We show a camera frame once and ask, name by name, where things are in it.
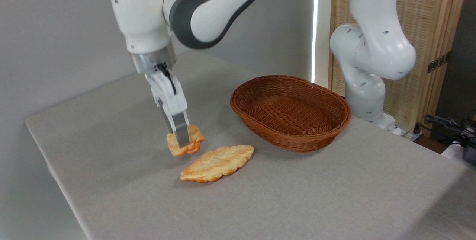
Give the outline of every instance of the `gray tablecloth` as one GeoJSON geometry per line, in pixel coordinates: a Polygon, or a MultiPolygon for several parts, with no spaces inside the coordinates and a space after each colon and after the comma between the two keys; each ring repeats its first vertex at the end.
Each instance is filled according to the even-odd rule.
{"type": "Polygon", "coordinates": [[[328,147],[292,153],[250,132],[233,90],[255,74],[199,52],[178,57],[205,141],[173,157],[147,81],[126,77],[27,119],[90,239],[476,239],[476,174],[358,118],[328,147]],[[181,182],[199,155],[255,147],[235,174],[181,182]]]}

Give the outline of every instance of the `wicker basket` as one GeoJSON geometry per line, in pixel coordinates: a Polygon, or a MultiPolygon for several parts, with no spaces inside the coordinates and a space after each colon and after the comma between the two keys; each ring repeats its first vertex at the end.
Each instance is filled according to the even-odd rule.
{"type": "Polygon", "coordinates": [[[245,125],[273,145],[310,152],[329,145],[349,124],[337,93],[291,76],[263,76],[239,86],[230,105],[245,125]]]}

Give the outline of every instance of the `pastry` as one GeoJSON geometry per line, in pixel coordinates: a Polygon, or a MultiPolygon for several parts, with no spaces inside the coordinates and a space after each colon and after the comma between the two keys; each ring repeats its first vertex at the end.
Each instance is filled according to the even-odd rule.
{"type": "Polygon", "coordinates": [[[221,176],[233,174],[243,167],[253,151],[250,145],[224,146],[209,151],[184,169],[180,180],[217,181],[221,176]]]}
{"type": "Polygon", "coordinates": [[[167,135],[167,144],[170,152],[173,156],[182,156],[184,154],[194,154],[200,150],[201,142],[204,140],[199,128],[195,125],[188,125],[187,131],[189,132],[190,144],[180,148],[175,133],[169,133],[167,135]]]}

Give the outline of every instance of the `wooden cabinet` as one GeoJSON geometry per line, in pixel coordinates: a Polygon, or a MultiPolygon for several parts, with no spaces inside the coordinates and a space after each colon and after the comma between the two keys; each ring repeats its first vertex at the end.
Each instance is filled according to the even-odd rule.
{"type": "MultiPolygon", "coordinates": [[[[398,0],[397,10],[403,32],[416,50],[416,63],[404,79],[384,79],[384,111],[397,123],[413,126],[425,114],[435,114],[448,53],[454,39],[463,0],[398,0]]],[[[344,23],[355,23],[349,0],[333,0],[331,31],[344,23]]],[[[329,87],[345,94],[339,63],[330,57],[329,87]]]]}

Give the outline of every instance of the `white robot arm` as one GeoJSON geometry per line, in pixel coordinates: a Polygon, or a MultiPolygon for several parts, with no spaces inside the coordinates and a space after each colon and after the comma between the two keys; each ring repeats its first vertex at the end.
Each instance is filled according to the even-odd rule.
{"type": "Polygon", "coordinates": [[[212,47],[254,0],[111,1],[137,72],[145,74],[180,147],[188,145],[187,101],[171,71],[176,58],[170,30],[188,47],[212,47]]]}
{"type": "Polygon", "coordinates": [[[330,40],[344,74],[345,99],[353,115],[394,132],[395,120],[383,113],[381,77],[405,77],[415,64],[415,49],[403,34],[396,0],[350,0],[350,13],[358,25],[340,25],[330,40]]]}

